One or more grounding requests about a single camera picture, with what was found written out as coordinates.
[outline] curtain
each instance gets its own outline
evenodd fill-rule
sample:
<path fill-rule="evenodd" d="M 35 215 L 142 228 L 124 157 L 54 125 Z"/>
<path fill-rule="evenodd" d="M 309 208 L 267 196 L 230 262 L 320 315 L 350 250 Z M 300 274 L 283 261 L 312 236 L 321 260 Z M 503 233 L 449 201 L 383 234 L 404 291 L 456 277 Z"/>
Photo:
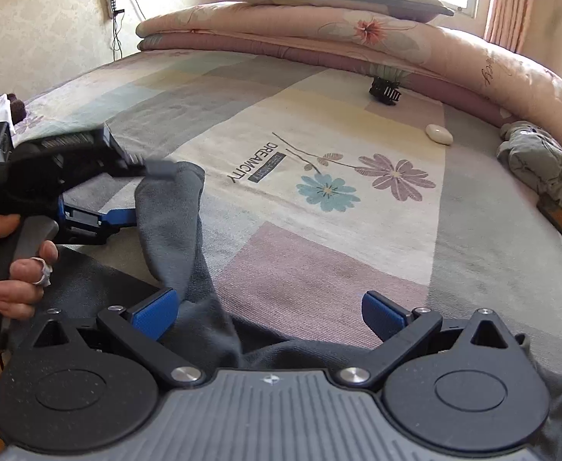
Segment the curtain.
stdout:
<path fill-rule="evenodd" d="M 533 0 L 490 0 L 484 39 L 519 53 L 531 21 Z"/>

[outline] round disc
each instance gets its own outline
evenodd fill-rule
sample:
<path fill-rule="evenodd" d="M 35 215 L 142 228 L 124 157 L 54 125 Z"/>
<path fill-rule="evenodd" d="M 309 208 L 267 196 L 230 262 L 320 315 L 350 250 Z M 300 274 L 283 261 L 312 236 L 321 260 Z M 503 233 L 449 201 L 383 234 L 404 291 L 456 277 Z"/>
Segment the round disc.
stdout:
<path fill-rule="evenodd" d="M 515 447 L 543 424 L 549 396 L 538 376 L 514 374 L 497 350 L 488 352 L 491 358 L 455 358 L 450 351 L 409 361 L 390 374 L 383 403 L 403 428 L 438 448 Z"/>
<path fill-rule="evenodd" d="M 0 431 L 30 451 L 83 453 L 135 431 L 156 403 L 157 384 L 136 362 L 36 348 L 15 356 L 0 376 Z"/>

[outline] floral quilt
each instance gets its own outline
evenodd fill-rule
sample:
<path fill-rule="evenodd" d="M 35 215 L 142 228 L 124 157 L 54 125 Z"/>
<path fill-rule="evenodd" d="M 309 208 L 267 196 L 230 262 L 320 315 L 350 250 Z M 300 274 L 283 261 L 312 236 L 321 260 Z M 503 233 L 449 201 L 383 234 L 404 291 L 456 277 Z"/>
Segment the floral quilt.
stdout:
<path fill-rule="evenodd" d="M 519 119 L 548 130 L 562 146 L 562 79 L 540 64 L 481 38 L 365 10 L 217 2 L 141 22 L 141 49 L 166 48 L 173 33 L 241 33 L 255 39 L 302 38 L 375 51 L 466 87 Z"/>
<path fill-rule="evenodd" d="M 454 317 L 496 310 L 562 372 L 562 238 L 495 158 L 498 130 L 371 78 L 226 51 L 149 51 L 27 105 L 19 140 L 106 122 L 145 156 L 206 172 L 204 252 L 226 308 L 303 338 L 373 347 L 360 301 L 375 289 Z M 424 127 L 445 126 L 452 146 Z M 137 182 L 102 179 L 67 200 L 126 207 Z M 81 248 L 154 283 L 137 235 Z"/>

